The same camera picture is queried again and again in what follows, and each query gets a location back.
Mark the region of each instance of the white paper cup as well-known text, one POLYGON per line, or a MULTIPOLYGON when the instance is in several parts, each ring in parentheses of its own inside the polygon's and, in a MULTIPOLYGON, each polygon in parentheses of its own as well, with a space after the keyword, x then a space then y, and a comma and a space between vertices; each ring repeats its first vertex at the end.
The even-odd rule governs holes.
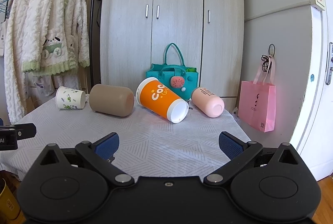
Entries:
POLYGON ((59 109, 82 109, 86 103, 86 93, 61 86, 57 90, 56 103, 59 109))

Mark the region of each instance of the door lock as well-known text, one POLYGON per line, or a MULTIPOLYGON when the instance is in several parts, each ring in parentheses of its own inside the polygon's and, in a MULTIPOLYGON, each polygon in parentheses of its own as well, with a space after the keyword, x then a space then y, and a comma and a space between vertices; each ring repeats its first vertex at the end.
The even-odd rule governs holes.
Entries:
POLYGON ((330 43, 330 47, 327 52, 327 62, 326 85, 329 85, 331 84, 333 74, 333 43, 330 43))

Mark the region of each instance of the pink bottle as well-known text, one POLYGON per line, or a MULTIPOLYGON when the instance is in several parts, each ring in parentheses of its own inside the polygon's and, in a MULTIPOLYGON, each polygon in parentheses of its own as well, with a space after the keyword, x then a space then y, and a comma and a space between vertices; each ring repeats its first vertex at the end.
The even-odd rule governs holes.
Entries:
POLYGON ((216 118, 220 116, 224 110, 223 100, 206 88, 196 88, 192 91, 191 99, 208 117, 216 118))

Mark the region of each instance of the pink shopping bag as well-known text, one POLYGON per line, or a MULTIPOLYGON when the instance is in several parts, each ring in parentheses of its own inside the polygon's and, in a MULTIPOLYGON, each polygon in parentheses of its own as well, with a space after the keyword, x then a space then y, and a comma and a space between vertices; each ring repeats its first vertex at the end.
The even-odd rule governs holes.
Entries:
POLYGON ((268 65, 272 64, 270 83, 265 83, 268 71, 263 81, 258 82, 262 73, 260 66, 253 81, 242 81, 239 98, 238 116, 261 132, 273 131, 275 126, 276 90, 273 85, 275 61, 272 56, 268 57, 268 65))

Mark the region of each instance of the teal felt bag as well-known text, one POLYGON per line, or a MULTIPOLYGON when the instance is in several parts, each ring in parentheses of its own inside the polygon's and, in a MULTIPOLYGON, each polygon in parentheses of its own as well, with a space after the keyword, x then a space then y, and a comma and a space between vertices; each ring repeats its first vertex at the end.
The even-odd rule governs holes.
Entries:
POLYGON ((183 55, 174 43, 169 44, 166 48, 164 64, 152 64, 152 68, 146 72, 146 78, 157 78, 164 86, 186 101, 191 98, 192 91, 197 87, 198 75, 196 68, 185 66, 183 55), (182 65, 167 64, 167 53, 171 45, 178 50, 182 65))

